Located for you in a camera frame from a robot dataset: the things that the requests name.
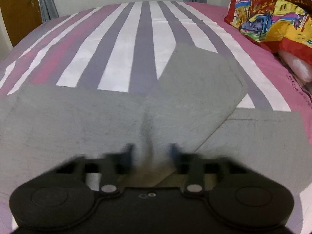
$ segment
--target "gray stripe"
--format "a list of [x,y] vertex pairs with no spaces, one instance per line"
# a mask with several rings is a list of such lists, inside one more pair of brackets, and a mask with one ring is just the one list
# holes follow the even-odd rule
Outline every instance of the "gray stripe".
[[142,3],[128,92],[147,94],[157,84],[152,16],[149,2]]
[[[215,46],[216,50],[219,54],[221,54],[224,57],[228,57],[230,59],[235,59],[234,55],[230,51],[230,49],[224,44],[222,39],[202,20],[198,19],[193,13],[188,11],[185,7],[181,6],[177,2],[173,2],[175,6],[177,6],[187,17],[193,20],[194,23],[197,24],[197,26],[207,35],[207,37],[210,39],[211,43]],[[240,73],[242,74],[244,80],[247,83],[248,86],[248,94],[250,98],[252,99],[253,104],[256,108],[264,108],[264,109],[271,109],[272,106],[270,105],[268,99],[265,97],[263,92],[257,87],[257,85],[254,83],[254,81],[250,78],[250,76],[246,73],[246,71],[242,68],[240,63],[238,61],[238,69]]]
[[295,234],[300,234],[303,227],[303,212],[300,196],[294,196],[294,210],[291,213],[286,227]]
[[104,70],[107,66],[107,62],[113,51],[113,47],[116,43],[118,34],[123,27],[125,21],[127,20],[127,17],[129,16],[133,5],[134,2],[129,3],[117,17],[113,25],[105,33],[95,53],[89,61],[88,66],[83,71],[78,81],[77,87],[97,89]]
[[24,39],[22,39],[21,42],[15,46],[14,49],[16,49],[17,47],[20,48],[20,45],[22,45],[23,46],[22,49],[25,51],[32,44],[34,44],[40,37],[42,37],[44,34],[50,31],[53,27],[57,26],[59,23],[63,22],[67,18],[69,18],[69,16],[56,18],[54,20],[41,24],[36,29],[34,29],[30,34],[28,34]]
[[190,46],[194,46],[194,42],[188,33],[188,31],[185,29],[185,27],[182,25],[182,23],[174,16],[174,14],[171,12],[171,10],[165,5],[164,2],[160,1],[158,2],[163,15],[168,21],[168,24],[172,30],[172,33],[174,34],[174,38],[177,43],[186,43]]
[[74,42],[67,48],[64,57],[59,61],[59,65],[55,68],[55,70],[51,73],[49,82],[51,84],[57,84],[58,80],[62,76],[64,70],[68,67],[71,63],[75,55],[77,54],[80,46],[85,41],[87,37],[92,34],[97,27],[110,15],[114,12],[114,10],[107,12],[105,7],[102,7],[94,14],[92,14],[87,20],[81,22],[78,26],[72,29],[68,34],[67,38],[63,38],[59,42],[57,42],[49,53],[57,54],[57,51],[60,49],[60,46],[63,45],[63,42],[74,38]]

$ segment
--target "black mount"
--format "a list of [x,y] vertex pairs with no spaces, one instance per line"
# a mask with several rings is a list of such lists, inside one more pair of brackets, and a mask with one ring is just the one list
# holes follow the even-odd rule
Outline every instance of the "black mount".
[[[227,158],[182,154],[175,144],[177,173],[188,175],[182,189],[119,187],[133,150],[76,157],[18,187],[10,197],[14,233],[291,233],[285,224],[294,200],[285,187]],[[87,173],[101,174],[99,191],[85,184]],[[217,184],[205,191],[208,173]]]

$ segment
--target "screw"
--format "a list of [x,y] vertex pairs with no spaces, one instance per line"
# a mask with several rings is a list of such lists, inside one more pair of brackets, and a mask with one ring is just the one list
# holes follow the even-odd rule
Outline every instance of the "screw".
[[138,197],[141,198],[141,199],[146,199],[148,197],[148,195],[145,194],[145,193],[142,193],[142,194],[139,194]]
[[156,194],[155,194],[154,192],[148,193],[147,195],[148,195],[149,197],[155,197],[155,196],[156,196]]
[[201,191],[202,191],[202,186],[197,185],[197,184],[193,184],[193,185],[187,186],[186,189],[187,189],[189,192],[196,193],[196,192],[201,192]]
[[114,193],[117,191],[117,187],[114,185],[105,185],[101,187],[101,190],[105,193]]

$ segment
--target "round pad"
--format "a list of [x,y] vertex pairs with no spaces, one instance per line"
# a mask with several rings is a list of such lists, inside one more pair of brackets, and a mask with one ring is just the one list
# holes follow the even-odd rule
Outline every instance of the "round pad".
[[85,216],[94,204],[92,190],[68,174],[31,180],[10,197],[14,218],[34,229],[62,228]]
[[242,228],[263,229],[285,224],[294,206],[286,188],[255,174],[233,174],[207,196],[217,215]]

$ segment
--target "white pillow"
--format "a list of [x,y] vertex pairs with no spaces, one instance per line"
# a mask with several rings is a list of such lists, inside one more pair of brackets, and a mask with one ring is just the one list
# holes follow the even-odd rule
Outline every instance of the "white pillow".
[[305,83],[312,82],[312,65],[284,50],[278,52],[292,71]]

